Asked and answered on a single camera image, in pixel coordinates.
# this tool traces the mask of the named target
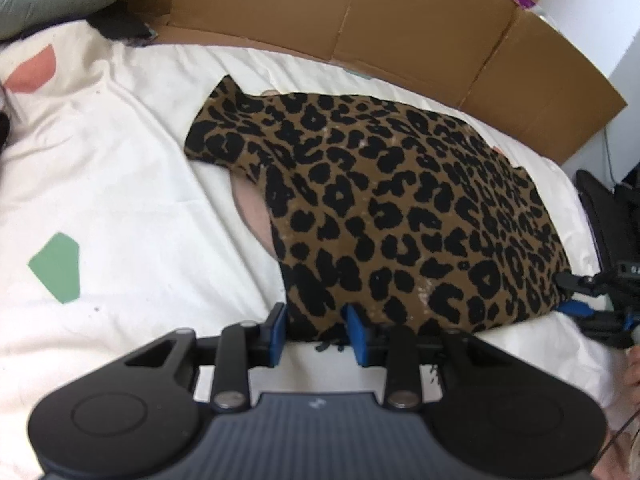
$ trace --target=red shape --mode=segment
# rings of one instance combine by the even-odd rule
[[[56,53],[50,44],[31,59],[20,63],[4,83],[14,93],[30,94],[49,81],[56,73]]]

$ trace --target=metal screw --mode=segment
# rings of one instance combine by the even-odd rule
[[[233,410],[244,404],[246,397],[240,392],[220,392],[213,397],[213,402],[223,410]]]
[[[408,390],[398,390],[389,395],[386,400],[394,408],[399,410],[410,410],[420,404],[420,399],[416,394]]]

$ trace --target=circular indentation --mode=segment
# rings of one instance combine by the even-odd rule
[[[223,410],[232,410],[239,408],[244,404],[246,397],[240,392],[220,392],[213,397],[213,402]]]
[[[93,436],[115,436],[140,427],[146,404],[131,394],[98,394],[81,400],[71,413],[76,428]]]
[[[387,401],[398,410],[408,410],[420,404],[420,397],[408,390],[398,390],[389,395]]]
[[[562,424],[562,409],[552,399],[536,394],[514,394],[493,399],[489,420],[517,436],[542,436]]]

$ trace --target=white fabric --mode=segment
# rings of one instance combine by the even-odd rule
[[[263,320],[284,298],[277,264],[236,212],[228,174],[189,163],[184,138],[229,73],[248,94],[370,94],[468,121],[535,181],[572,269],[598,270],[575,189],[551,161],[443,105],[341,68],[245,48],[110,43],[83,22],[0,52],[0,81],[48,44],[57,70],[33,94],[9,92],[14,132],[0,158],[0,479],[40,469],[26,437],[52,389],[180,326],[215,335]],[[56,232],[80,246],[80,298],[59,304],[27,267]],[[490,331],[488,341],[567,380],[603,406],[619,402],[624,357],[585,339],[561,314]],[[286,349],[261,390],[375,390],[381,370],[349,349]],[[425,370],[426,397],[437,398]],[[196,396],[206,397],[207,385]]]

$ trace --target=black cable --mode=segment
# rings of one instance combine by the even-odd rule
[[[617,186],[619,183],[618,181],[613,177],[613,168],[611,167],[611,152],[609,151],[609,136],[607,135],[607,127],[604,127],[604,145],[607,149],[607,166],[609,167],[609,177],[611,178],[611,181]]]
[[[638,408],[636,412],[628,418],[628,420],[622,425],[622,427],[619,430],[617,430],[616,433],[611,437],[611,440],[607,442],[606,446],[602,448],[602,451],[596,457],[596,462],[593,465],[594,467],[598,465],[598,463],[600,462],[600,460],[602,460],[602,457],[605,455],[605,453],[611,448],[611,446],[613,446],[616,443],[616,440],[620,437],[620,435],[622,435],[625,432],[626,428],[629,427],[629,425],[634,421],[634,419],[638,415],[640,415],[640,408]]]

